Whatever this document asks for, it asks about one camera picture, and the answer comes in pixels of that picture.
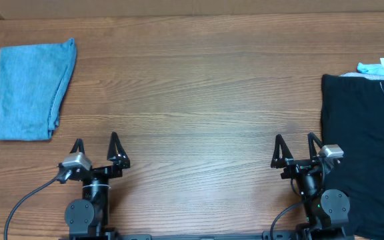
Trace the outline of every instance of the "pile of clothing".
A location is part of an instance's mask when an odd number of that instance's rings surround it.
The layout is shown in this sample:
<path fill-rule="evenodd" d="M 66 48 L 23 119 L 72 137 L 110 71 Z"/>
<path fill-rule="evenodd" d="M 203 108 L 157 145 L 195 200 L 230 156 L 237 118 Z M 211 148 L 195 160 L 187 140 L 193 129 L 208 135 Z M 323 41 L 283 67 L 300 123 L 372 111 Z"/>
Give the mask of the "pile of clothing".
<path fill-rule="evenodd" d="M 384 65 L 358 71 L 322 78 L 323 143 L 345 152 L 326 187 L 350 198 L 348 235 L 384 239 Z"/>

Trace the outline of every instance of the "black pants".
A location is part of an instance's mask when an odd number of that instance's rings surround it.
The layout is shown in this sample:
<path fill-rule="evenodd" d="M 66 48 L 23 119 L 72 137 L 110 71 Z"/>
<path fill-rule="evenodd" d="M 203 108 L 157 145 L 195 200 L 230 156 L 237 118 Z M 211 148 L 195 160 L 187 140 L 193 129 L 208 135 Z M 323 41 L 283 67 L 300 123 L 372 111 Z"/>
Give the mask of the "black pants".
<path fill-rule="evenodd" d="M 323 143 L 345 152 L 327 188 L 350 198 L 347 233 L 384 239 L 384 81 L 324 75 L 322 91 Z"/>

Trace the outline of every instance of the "wooden table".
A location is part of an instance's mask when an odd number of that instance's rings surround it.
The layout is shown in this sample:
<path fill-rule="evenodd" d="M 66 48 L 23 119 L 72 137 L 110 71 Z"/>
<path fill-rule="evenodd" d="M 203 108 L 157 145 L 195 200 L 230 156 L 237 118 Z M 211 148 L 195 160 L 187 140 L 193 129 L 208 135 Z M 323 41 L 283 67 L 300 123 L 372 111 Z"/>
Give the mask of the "wooden table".
<path fill-rule="evenodd" d="M 0 47 L 74 37 L 75 72 L 50 141 L 0 141 L 0 239 L 11 208 L 44 184 L 76 138 L 94 166 L 118 132 L 132 162 L 111 182 L 122 233 L 259 233 L 298 202 L 270 169 L 281 133 L 296 158 L 320 134 L 320 80 L 384 57 L 384 13 L 0 21 Z M 28 199 L 10 239 L 68 234 L 81 184 Z M 276 229 L 304 222 L 301 209 Z"/>

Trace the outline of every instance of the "light blue towel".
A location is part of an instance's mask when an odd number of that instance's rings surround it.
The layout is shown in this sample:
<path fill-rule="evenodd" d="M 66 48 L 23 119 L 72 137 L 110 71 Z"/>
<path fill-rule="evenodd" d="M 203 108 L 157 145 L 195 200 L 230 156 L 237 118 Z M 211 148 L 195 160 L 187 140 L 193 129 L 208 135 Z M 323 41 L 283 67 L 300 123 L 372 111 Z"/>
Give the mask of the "light blue towel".
<path fill-rule="evenodd" d="M 384 76 L 384 68 L 381 64 L 362 64 L 358 63 L 358 72 Z"/>
<path fill-rule="evenodd" d="M 74 39 L 1 48 L 0 140 L 51 138 L 76 56 Z"/>

